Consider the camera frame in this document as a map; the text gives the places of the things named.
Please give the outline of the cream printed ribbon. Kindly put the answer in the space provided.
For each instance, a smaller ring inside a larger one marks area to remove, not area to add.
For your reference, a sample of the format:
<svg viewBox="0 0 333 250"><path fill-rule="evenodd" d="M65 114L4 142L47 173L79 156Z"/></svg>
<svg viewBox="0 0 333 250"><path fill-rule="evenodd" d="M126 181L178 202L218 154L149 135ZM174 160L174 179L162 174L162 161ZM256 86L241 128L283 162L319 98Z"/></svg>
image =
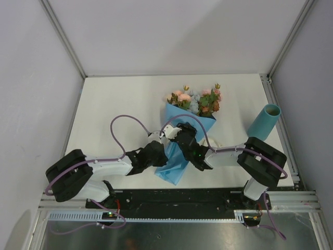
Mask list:
<svg viewBox="0 0 333 250"><path fill-rule="evenodd" d="M208 147L208 144L210 144L211 147L214 148L221 148L222 144L220 142L218 142L215 138L212 137L208 137L208 139L203 138L200 142L200 145L206 146Z"/></svg>

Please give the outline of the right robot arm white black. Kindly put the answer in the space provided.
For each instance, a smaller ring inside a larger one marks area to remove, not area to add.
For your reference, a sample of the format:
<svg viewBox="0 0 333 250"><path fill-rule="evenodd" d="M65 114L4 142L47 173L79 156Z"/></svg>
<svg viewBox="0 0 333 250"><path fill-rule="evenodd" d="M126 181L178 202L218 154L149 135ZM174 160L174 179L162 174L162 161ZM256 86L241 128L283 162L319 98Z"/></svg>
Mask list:
<svg viewBox="0 0 333 250"><path fill-rule="evenodd" d="M209 140L199 144L197 130L188 122L175 127L167 125L162 131L179 146L186 161L200 171L230 164L231 160L241 166L250 175L240 195L240 203L246 209L252 209L263 193L288 177L284 170L286 155L256 137L249 137L243 145L217 148Z"/></svg>

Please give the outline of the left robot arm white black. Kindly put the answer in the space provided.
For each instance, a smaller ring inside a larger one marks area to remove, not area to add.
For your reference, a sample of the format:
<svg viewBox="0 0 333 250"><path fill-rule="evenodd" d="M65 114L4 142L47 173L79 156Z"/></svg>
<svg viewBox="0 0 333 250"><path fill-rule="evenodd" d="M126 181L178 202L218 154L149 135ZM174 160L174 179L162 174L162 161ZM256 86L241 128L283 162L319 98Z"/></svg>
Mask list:
<svg viewBox="0 0 333 250"><path fill-rule="evenodd" d="M49 184L45 194L54 196L59 203L83 198L109 208L115 202L115 195L106 177L131 176L151 166L163 167L167 162L164 145L158 141L110 159L88 157L75 149L46 170Z"/></svg>

